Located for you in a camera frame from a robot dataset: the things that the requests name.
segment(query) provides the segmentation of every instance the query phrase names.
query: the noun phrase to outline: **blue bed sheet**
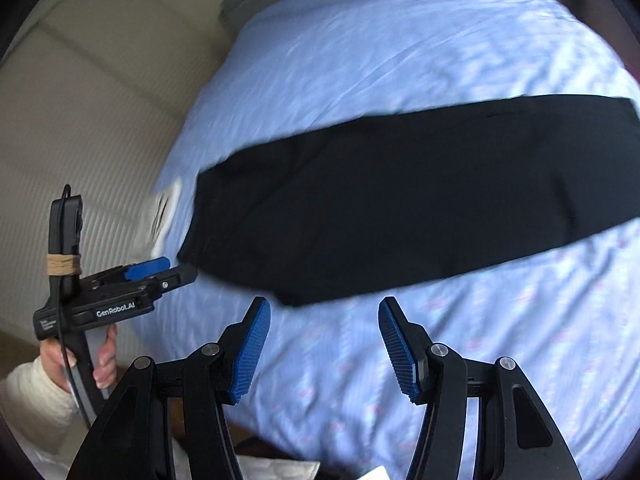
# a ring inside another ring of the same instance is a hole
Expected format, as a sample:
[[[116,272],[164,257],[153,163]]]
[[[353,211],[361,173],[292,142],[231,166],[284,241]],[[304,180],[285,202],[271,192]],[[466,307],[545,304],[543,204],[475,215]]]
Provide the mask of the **blue bed sheet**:
[[[615,53],[555,0],[282,1],[243,29],[168,157],[158,189],[181,178],[183,190],[164,252],[175,261],[198,172],[249,144],[364,114],[548,93],[640,102]],[[464,357],[516,359],[584,480],[602,478],[640,428],[639,262],[634,220],[448,280],[299,310],[272,301],[254,384],[228,416],[293,455],[404,478],[424,408],[400,392],[378,331],[378,303],[391,294]],[[182,358],[258,293],[201,276],[135,327],[156,358]],[[476,422],[470,410],[465,480]]]

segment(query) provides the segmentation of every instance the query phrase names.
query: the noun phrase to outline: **beige tape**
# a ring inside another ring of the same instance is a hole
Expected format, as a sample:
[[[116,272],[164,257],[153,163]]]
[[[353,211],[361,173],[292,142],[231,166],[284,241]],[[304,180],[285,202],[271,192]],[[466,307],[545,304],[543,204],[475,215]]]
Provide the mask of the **beige tape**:
[[[49,276],[82,274],[80,254],[47,254],[47,274]]]

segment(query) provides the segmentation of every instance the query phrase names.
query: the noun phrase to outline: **person's arm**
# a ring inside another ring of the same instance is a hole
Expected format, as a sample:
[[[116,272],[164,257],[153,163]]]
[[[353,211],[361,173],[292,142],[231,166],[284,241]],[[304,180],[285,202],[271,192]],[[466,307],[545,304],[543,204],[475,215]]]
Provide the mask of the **person's arm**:
[[[115,327],[98,353],[101,366],[94,371],[100,387],[116,378]],[[75,358],[69,355],[69,364]],[[76,413],[68,392],[62,350],[55,339],[43,341],[40,356],[33,363],[18,366],[0,382],[0,410],[6,421],[32,444],[56,452]]]

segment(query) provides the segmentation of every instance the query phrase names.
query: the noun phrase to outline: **cream sweater sleeve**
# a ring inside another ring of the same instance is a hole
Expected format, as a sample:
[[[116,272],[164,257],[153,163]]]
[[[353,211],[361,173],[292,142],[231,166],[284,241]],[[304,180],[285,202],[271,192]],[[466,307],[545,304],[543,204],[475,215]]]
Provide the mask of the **cream sweater sleeve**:
[[[0,410],[23,437],[55,453],[71,425],[76,404],[47,377],[38,357],[18,366],[0,382]]]

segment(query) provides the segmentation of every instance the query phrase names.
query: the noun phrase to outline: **folded black garment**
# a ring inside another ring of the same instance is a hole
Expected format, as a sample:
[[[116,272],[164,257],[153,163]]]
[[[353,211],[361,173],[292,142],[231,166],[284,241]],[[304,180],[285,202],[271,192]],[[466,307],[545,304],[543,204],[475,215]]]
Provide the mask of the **folded black garment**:
[[[299,306],[541,253],[639,210],[631,101],[519,97],[241,150],[198,177],[178,258]]]

